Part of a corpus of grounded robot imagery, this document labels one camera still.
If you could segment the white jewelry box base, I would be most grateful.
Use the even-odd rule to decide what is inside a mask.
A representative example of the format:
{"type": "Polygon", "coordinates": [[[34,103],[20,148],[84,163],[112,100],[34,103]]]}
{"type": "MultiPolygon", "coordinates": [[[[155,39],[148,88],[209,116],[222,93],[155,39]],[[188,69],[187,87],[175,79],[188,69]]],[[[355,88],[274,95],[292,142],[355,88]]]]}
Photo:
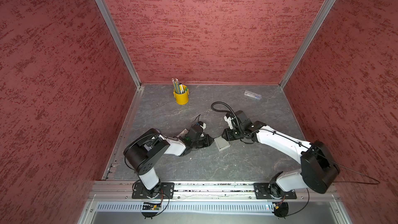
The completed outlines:
{"type": "Polygon", "coordinates": [[[226,139],[224,139],[221,136],[215,138],[214,142],[215,142],[215,144],[216,144],[216,146],[217,146],[219,151],[223,151],[225,149],[228,149],[231,146],[231,144],[226,139]]]}

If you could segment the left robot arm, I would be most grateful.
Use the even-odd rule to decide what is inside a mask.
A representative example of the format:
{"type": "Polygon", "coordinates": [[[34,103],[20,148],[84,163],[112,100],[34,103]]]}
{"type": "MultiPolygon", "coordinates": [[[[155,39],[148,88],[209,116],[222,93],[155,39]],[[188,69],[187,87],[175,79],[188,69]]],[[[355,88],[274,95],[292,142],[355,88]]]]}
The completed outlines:
{"type": "Polygon", "coordinates": [[[152,128],[125,148],[125,164],[138,176],[147,198],[155,199],[161,195],[161,181],[154,167],[163,155],[183,157],[213,144],[215,139],[205,133],[205,129],[206,123],[198,121],[171,138],[152,128]]]}

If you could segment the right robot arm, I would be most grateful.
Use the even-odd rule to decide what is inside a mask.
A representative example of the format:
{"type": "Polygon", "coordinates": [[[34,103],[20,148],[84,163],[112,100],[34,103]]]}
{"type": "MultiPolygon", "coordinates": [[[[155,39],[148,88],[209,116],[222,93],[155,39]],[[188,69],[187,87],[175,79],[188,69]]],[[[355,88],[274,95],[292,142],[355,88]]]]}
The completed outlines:
{"type": "Polygon", "coordinates": [[[279,172],[272,177],[266,192],[274,199],[282,199],[290,191],[305,188],[324,194],[341,171],[323,142],[295,139],[261,121],[251,122],[243,111],[226,113],[224,120],[228,127],[222,138],[226,141],[249,139],[284,153],[300,165],[297,170],[279,172]]]}

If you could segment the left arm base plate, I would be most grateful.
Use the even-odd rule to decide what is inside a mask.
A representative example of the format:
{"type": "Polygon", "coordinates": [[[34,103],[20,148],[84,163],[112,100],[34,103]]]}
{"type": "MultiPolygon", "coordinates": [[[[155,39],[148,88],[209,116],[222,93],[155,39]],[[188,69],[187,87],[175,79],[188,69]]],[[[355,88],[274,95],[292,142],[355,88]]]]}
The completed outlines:
{"type": "Polygon", "coordinates": [[[158,183],[153,189],[147,189],[141,181],[132,186],[132,199],[172,199],[174,195],[174,183],[158,183]]]}

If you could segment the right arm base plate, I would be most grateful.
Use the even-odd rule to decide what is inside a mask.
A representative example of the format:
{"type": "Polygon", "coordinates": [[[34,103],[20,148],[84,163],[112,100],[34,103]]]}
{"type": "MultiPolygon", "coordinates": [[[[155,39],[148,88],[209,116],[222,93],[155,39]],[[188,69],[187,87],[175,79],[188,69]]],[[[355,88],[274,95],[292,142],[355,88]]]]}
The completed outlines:
{"type": "Polygon", "coordinates": [[[254,183],[254,192],[258,200],[295,200],[296,193],[291,191],[283,191],[277,184],[254,183]]]}

